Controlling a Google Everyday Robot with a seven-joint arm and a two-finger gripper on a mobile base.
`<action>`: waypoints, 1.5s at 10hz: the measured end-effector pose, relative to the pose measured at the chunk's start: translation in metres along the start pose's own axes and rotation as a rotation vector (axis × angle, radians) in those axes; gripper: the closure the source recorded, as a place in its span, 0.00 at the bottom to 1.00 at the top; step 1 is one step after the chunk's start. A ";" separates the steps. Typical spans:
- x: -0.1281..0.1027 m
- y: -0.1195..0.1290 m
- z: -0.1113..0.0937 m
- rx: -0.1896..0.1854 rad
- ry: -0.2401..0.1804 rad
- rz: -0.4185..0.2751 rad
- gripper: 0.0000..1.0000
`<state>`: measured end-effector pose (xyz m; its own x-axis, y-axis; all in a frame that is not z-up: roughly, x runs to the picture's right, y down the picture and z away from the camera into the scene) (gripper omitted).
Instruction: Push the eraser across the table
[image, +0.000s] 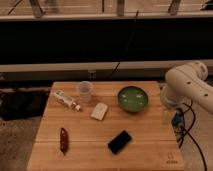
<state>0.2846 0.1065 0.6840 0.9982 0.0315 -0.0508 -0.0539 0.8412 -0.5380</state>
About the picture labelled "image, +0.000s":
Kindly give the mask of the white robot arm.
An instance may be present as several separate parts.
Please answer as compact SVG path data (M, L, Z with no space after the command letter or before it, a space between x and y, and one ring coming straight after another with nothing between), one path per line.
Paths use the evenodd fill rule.
M208 68L200 61L188 62L167 71L165 85L160 92L163 124L171 123L185 98L213 114L213 87L205 82L207 76Z

